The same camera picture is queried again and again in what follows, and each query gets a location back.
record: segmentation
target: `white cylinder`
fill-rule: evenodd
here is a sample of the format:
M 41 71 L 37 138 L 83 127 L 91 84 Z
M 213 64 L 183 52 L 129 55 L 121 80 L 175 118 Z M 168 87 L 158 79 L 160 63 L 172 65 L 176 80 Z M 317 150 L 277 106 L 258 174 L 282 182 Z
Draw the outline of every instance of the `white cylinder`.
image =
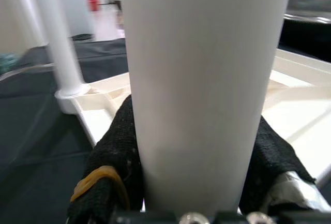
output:
M 58 0 L 36 0 L 49 41 L 48 54 L 55 63 L 57 98 L 72 97 L 86 92 L 77 55 L 69 37 L 66 20 Z
M 123 0 L 147 210 L 236 210 L 287 1 Z

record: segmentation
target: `dark gray fabric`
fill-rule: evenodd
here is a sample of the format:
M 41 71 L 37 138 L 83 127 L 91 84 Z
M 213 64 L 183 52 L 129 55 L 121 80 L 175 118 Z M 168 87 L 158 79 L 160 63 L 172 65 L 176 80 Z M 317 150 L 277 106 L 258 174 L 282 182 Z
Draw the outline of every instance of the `dark gray fabric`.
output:
M 128 71 L 125 41 L 75 44 L 84 79 Z M 17 68 L 49 63 L 45 47 L 29 50 Z M 51 68 L 0 82 L 0 223 L 65 223 L 73 189 L 91 145 L 79 120 L 54 98 Z
M 292 51 L 331 62 L 330 24 L 284 20 L 280 43 Z

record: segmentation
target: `red object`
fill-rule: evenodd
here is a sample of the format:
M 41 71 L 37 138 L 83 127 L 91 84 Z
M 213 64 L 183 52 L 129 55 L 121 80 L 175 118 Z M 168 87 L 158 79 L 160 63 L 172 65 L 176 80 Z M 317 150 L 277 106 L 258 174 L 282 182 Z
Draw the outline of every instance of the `red object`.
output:
M 87 0 L 89 3 L 89 9 L 91 11 L 99 11 L 100 10 L 100 0 Z

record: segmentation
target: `black knit fabric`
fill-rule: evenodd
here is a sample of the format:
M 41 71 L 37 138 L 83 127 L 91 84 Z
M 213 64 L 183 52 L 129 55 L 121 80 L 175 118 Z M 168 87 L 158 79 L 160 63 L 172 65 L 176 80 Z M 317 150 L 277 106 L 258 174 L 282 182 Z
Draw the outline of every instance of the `black knit fabric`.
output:
M 83 178 L 101 166 L 113 166 L 126 186 L 131 210 L 140 210 L 143 202 L 143 179 L 134 129 L 131 96 L 118 110 L 110 129 L 97 143 L 87 161 Z M 71 203 L 70 224 L 108 223 L 114 209 L 123 209 L 111 179 L 100 179 L 88 192 Z
M 287 171 L 295 171 L 301 179 L 314 182 L 292 146 L 261 117 L 239 204 L 241 212 L 258 211 L 276 177 Z
M 268 215 L 277 216 L 282 212 L 292 212 L 292 211 L 312 211 L 312 209 L 308 207 L 300 207 L 296 203 L 281 203 L 270 206 L 268 208 Z
M 143 179 L 134 129 L 131 96 L 118 110 L 100 142 L 93 149 L 84 172 L 86 177 L 103 165 L 114 166 L 127 188 L 132 210 L 140 210 L 143 200 Z M 314 182 L 289 143 L 277 135 L 262 117 L 253 149 L 240 209 L 244 214 L 258 211 L 275 178 L 287 171 L 296 171 L 308 182 Z M 114 208 L 123 209 L 114 192 L 112 181 L 100 179 L 87 193 L 69 207 L 70 224 L 84 224 L 92 217 L 107 223 Z

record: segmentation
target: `yellow rubber band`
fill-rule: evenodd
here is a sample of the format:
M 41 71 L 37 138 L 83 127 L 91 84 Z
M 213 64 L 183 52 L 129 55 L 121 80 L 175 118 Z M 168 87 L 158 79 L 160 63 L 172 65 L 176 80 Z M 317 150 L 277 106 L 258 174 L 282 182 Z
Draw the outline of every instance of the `yellow rubber band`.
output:
M 121 177 L 118 175 L 116 169 L 112 166 L 101 166 L 98 169 L 92 171 L 86 178 L 80 180 L 77 183 L 73 191 L 73 195 L 70 198 L 70 202 L 80 197 L 87 192 L 95 183 L 101 178 L 110 178 L 114 182 L 114 186 L 118 196 L 122 199 L 127 210 L 130 210 L 130 200 L 125 185 L 122 182 Z

